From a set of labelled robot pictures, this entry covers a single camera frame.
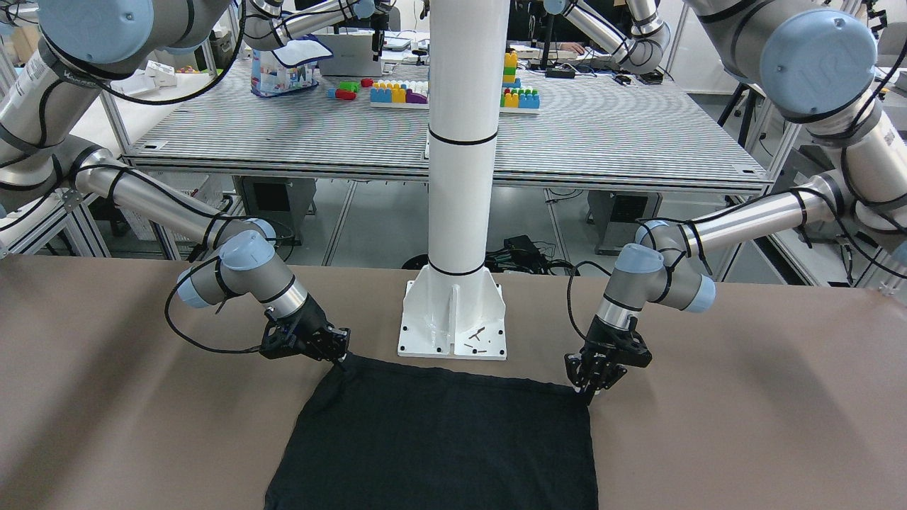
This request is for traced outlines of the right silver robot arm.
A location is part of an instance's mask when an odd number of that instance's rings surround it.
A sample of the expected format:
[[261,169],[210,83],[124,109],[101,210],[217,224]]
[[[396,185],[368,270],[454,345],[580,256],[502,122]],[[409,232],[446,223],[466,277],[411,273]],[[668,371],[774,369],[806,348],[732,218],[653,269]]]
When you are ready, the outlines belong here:
[[268,359],[308,356],[342,365],[349,329],[336,327],[276,253],[274,227],[232,215],[133,167],[143,136],[117,143],[122,154],[72,132],[113,81],[132,77],[158,50],[195,50],[237,1],[4,1],[2,26],[33,25],[35,52],[2,99],[2,229],[21,225],[58,191],[110,200],[156,226],[197,242],[210,258],[177,278],[163,316],[178,298],[194,309],[249,295],[266,325],[255,346],[237,354]]

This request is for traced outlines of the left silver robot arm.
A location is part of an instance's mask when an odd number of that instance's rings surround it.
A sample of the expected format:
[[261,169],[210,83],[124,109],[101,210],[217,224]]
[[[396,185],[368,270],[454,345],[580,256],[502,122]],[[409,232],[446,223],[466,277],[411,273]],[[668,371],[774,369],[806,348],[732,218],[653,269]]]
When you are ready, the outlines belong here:
[[721,212],[675,220],[639,219],[634,241],[623,246],[583,346],[565,356],[569,381],[590,403],[628,367],[644,368],[651,352],[637,330],[652,303],[702,312],[715,301],[710,268],[697,271],[713,249],[736,246],[815,222],[847,224],[865,232],[889,256],[869,264],[905,278],[905,142],[880,100],[877,41],[845,10],[813,1],[687,1],[723,68],[784,119],[770,175],[777,178],[801,130],[833,168],[787,191],[752,197]]

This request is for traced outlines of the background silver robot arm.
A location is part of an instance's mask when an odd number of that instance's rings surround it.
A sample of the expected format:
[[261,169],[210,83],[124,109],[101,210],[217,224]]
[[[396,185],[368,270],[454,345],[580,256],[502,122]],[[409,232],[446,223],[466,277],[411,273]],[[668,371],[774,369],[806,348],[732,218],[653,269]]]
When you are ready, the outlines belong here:
[[289,42],[350,18],[367,19],[379,11],[376,1],[323,1],[285,14],[282,1],[240,1],[243,39],[253,50],[274,51]]

